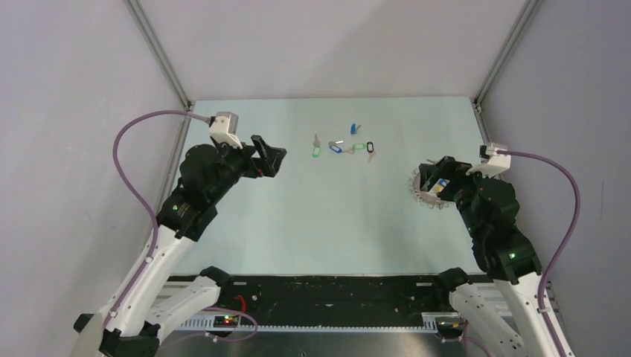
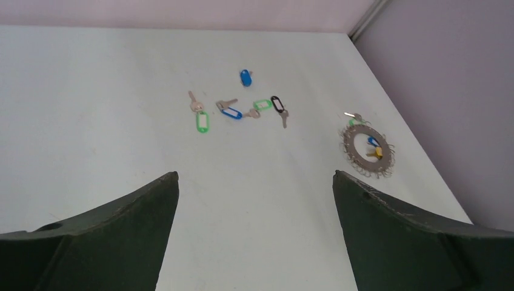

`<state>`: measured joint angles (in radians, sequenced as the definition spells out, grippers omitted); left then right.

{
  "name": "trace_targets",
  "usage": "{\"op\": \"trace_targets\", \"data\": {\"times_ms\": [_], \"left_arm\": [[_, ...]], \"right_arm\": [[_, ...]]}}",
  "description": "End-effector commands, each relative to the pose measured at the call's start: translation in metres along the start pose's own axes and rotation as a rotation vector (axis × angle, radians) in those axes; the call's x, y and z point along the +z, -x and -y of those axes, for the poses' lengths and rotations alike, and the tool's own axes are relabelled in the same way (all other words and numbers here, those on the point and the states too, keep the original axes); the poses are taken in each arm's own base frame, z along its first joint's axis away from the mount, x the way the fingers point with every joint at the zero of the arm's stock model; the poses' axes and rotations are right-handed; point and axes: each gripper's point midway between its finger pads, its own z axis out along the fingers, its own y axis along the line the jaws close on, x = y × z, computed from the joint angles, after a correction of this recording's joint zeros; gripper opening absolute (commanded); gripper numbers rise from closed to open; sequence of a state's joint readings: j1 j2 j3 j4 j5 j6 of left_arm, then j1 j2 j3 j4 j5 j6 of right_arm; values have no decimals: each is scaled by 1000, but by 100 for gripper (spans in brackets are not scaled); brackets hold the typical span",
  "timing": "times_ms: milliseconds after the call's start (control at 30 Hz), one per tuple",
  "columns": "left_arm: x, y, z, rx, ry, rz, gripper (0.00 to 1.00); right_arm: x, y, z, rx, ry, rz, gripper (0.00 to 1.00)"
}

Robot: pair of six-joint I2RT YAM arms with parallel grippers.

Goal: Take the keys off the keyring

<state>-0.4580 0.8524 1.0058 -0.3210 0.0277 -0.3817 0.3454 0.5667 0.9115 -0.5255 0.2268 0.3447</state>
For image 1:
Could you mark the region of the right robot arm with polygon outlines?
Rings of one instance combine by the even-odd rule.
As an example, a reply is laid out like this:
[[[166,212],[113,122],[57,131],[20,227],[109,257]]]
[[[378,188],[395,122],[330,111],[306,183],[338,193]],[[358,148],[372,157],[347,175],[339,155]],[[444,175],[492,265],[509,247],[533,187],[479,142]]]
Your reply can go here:
[[[459,312],[478,330],[492,356],[572,356],[550,304],[549,271],[516,226],[520,205],[515,189],[497,177],[510,168],[515,154],[487,146],[481,149],[477,165],[451,156],[420,164],[417,189],[455,204],[472,240],[475,261],[502,294],[516,327],[486,305],[460,268],[435,278],[433,303],[443,311]]]

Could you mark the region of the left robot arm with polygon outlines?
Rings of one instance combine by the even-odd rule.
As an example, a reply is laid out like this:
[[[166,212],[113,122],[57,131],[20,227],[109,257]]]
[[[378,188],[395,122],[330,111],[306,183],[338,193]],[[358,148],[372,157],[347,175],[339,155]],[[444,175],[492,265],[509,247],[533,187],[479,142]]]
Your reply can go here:
[[[273,178],[287,151],[253,135],[252,144],[233,147],[214,141],[185,153],[173,192],[153,217],[150,241],[110,301],[82,314],[72,356],[154,356],[166,337],[197,312],[227,309],[235,290],[230,274],[209,267],[184,290],[159,305],[153,302],[179,261],[217,216],[217,204],[241,179]]]

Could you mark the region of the perforated metal ring disc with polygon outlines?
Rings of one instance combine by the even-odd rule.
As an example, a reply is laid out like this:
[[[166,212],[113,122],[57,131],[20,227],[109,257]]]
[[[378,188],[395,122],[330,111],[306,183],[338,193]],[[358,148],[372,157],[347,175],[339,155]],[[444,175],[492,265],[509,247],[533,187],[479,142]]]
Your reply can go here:
[[[412,171],[412,176],[409,179],[409,190],[417,203],[424,205],[427,208],[442,210],[450,206],[449,202],[438,197],[439,192],[442,190],[441,186],[434,186],[429,192],[422,191],[420,189],[419,169],[414,169]]]

